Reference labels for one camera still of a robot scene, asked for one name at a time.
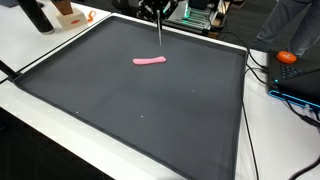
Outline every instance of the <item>orange object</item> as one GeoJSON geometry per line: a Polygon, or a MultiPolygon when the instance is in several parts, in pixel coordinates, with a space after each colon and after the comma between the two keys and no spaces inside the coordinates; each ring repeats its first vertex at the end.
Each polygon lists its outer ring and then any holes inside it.
{"type": "Polygon", "coordinates": [[[295,55],[287,51],[280,51],[277,55],[277,58],[279,61],[286,64],[292,64],[297,60],[297,57],[295,55]]]}
{"type": "Polygon", "coordinates": [[[88,15],[88,22],[93,21],[93,18],[96,16],[96,12],[95,11],[90,11],[89,15],[88,15]]]}

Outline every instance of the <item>orange cap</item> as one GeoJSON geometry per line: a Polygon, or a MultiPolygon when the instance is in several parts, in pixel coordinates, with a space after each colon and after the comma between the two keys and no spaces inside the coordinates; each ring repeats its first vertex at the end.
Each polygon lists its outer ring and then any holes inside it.
{"type": "Polygon", "coordinates": [[[295,55],[287,51],[280,51],[277,55],[277,58],[279,61],[286,64],[292,64],[297,60],[297,57],[295,55]]]}

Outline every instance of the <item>table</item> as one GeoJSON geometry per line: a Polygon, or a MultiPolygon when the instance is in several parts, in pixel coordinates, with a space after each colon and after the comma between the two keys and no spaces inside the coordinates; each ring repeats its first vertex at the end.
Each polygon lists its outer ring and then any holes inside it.
{"type": "MultiPolygon", "coordinates": [[[[141,20],[116,16],[155,26],[141,20]]],[[[218,44],[242,48],[172,28],[164,28],[218,44]]],[[[259,62],[265,63],[266,54],[253,50],[252,54],[259,62]]],[[[259,83],[251,73],[247,75],[245,81],[244,103],[260,179],[288,179],[297,170],[309,165],[318,157],[320,152],[318,131],[298,119],[283,102],[269,97],[265,86],[259,83]]],[[[26,94],[9,81],[0,84],[0,106],[115,179],[132,179],[132,177],[135,179],[183,179],[143,154],[26,94]]],[[[311,180],[319,176],[320,167],[317,167],[305,174],[303,178],[311,180]]],[[[255,179],[243,117],[239,134],[236,179],[255,179]]]]}
{"type": "MultiPolygon", "coordinates": [[[[10,66],[14,71],[19,71],[26,65],[37,60],[39,57],[50,52],[60,44],[73,38],[80,32],[94,26],[97,22],[110,15],[110,12],[95,8],[89,8],[80,4],[72,3],[73,7],[81,10],[85,16],[91,10],[97,12],[96,17],[88,26],[84,25],[69,31],[64,31],[55,17],[58,11],[51,1],[42,0],[42,10],[55,28],[51,35],[41,35],[36,27],[22,11],[20,6],[7,8],[0,6],[0,40],[6,44],[1,46],[0,60],[10,66]]],[[[0,72],[0,81],[7,76],[0,72]]]]}

